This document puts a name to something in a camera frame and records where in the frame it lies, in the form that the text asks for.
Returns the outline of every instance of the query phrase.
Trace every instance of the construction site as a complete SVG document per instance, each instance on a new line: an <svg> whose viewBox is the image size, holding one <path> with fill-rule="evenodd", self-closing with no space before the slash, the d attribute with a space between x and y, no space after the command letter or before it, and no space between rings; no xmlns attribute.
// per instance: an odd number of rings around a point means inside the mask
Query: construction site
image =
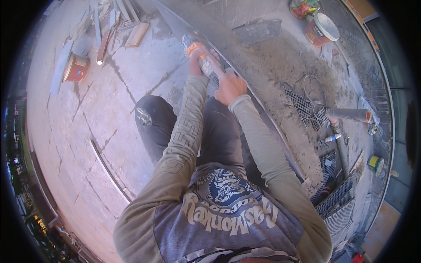
<svg viewBox="0 0 421 263"><path fill-rule="evenodd" d="M355 253L375 260L411 182L405 71L396 70L392 50L399 51L368 2L313 1L298 17L302 2L52 2L30 47L26 164L54 214L49 227L59 222L81 262L121 262L114 227L155 168L134 121L136 103L161 96L179 114L185 34L247 83L329 230L330 261L352 262Z"/></svg>

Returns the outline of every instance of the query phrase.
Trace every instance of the long sleeve shirt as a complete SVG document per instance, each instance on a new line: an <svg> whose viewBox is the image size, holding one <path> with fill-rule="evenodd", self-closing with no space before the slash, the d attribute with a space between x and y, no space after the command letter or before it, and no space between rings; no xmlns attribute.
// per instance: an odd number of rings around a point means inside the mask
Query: long sleeve shirt
<svg viewBox="0 0 421 263"><path fill-rule="evenodd" d="M196 167L207 83L206 77L188 76L168 147L114 229L119 256L124 262L182 263L248 247L254 250L244 256L271 251L291 256L285 258L290 262L328 262L328 229L249 95L238 97L229 109L270 195L224 165Z"/></svg>

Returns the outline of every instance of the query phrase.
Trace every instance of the white bucket lid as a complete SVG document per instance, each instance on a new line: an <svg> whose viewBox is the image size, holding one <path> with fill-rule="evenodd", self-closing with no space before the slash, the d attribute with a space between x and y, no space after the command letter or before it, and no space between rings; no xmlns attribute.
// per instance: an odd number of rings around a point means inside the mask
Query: white bucket lid
<svg viewBox="0 0 421 263"><path fill-rule="evenodd" d="M317 13L314 16L314 21L316 22L317 27L319 27L319 29L328 39L331 41L336 41L339 39L339 30L335 23L330 18L328 18L327 15Z"/></svg>

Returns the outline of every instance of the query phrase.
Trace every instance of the dusty floor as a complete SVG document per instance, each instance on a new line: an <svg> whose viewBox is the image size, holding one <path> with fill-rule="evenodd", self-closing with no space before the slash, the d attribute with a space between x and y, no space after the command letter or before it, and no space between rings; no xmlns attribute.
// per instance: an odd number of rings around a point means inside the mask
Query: dusty floor
<svg viewBox="0 0 421 263"><path fill-rule="evenodd" d="M112 5L112 1L108 1L100 7L103 32L109 28L107 10L110 3ZM31 148L37 153L68 230L103 261L120 262L111 234L127 203L102 170L89 140L96 142L113 176L122 188L126 188L126 194L134 198L153 171L134 122L135 103L145 95L159 95L177 114L188 65L181 44L158 14L150 18L151 26L136 48L123 47L131 30L120 30L114 49L108 46L105 63L98 66L92 12L87 11L89 5L94 4L95 0L64 0L47 18L28 77L28 133ZM322 178L318 159L322 152L316 139L325 138L331 131L330 128L318 132L311 126L305 128L296 110L286 105L288 102L277 82L288 83L296 93L304 96L303 77L312 74L321 84L307 79L306 90L312 99L321 100L327 106L355 108L357 98L344 82L347 73L343 58L333 57L330 69L327 62L320 59L320 49L309 46L303 37L305 21L290 17L292 15L285 12L285 8L275 15L284 16L282 27L286 30L282 36L252 46L252 56L265 61L261 66L271 72L273 79L273 85L258 96L265 101L287 136L307 177L303 187L311 196ZM63 83L60 93L50 96L55 61L69 36L75 40L73 52L86 55L91 68L83 82ZM362 146L371 145L371 138L363 124L344 121L344 129L351 137L349 163L353 164ZM370 175L363 178L367 182ZM368 191L368 183L361 185L364 185L360 197L363 202L362 195Z"/></svg>

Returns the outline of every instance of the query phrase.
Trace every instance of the paint bucket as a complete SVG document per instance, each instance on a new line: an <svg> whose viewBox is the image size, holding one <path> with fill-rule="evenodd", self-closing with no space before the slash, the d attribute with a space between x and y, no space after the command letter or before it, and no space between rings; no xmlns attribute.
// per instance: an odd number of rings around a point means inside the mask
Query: paint bucket
<svg viewBox="0 0 421 263"><path fill-rule="evenodd" d="M317 13L304 29L307 40L315 47L321 47L329 41L339 39L339 31L327 15Z"/></svg>
<svg viewBox="0 0 421 263"><path fill-rule="evenodd" d="M371 156L368 160L367 166L370 171L372 171L376 176L378 176L383 169L384 165L384 159L377 157L377 156Z"/></svg>
<svg viewBox="0 0 421 263"><path fill-rule="evenodd" d="M88 59L71 52L66 68L64 69L63 81L83 81L88 74L89 66Z"/></svg>

